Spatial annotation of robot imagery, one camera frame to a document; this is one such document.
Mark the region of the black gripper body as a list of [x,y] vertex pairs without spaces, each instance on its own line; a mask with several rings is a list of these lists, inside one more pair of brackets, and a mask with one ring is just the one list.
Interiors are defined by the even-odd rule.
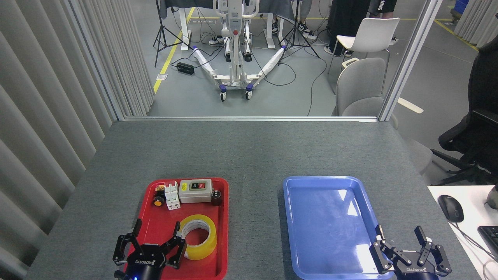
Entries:
[[127,258],[125,280],[159,280],[167,258],[161,244],[144,243]]
[[394,268],[398,280],[439,280],[434,265],[430,263],[425,263],[423,266],[396,263]]

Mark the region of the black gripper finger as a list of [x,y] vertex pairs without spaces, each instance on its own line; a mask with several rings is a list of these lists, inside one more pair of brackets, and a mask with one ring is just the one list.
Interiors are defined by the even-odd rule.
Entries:
[[112,257],[116,265],[119,266],[126,263],[125,248],[128,243],[132,243],[132,246],[135,248],[135,251],[139,252],[139,255],[144,254],[144,250],[142,249],[141,245],[139,245],[137,240],[141,227],[142,227],[142,220],[137,219],[132,232],[127,233],[126,235],[120,234],[119,237],[117,238],[116,247],[114,248],[114,254]]
[[369,250],[379,274],[385,274],[393,269],[395,260],[400,260],[405,265],[413,264],[401,250],[386,241],[381,225],[375,227],[375,232],[376,240],[372,242]]
[[421,249],[417,253],[416,265],[423,266],[425,263],[430,263],[434,265],[438,277],[444,278],[449,275],[452,272],[452,268],[447,259],[444,247],[434,244],[433,241],[427,238],[422,227],[416,227],[414,232],[421,245]]
[[[184,238],[182,238],[180,227],[175,227],[173,230],[172,238],[160,245],[160,253],[164,257],[164,264],[162,266],[171,266],[174,269],[179,269],[181,264],[181,257],[184,256],[187,244]],[[173,256],[167,257],[167,255],[176,249]]]

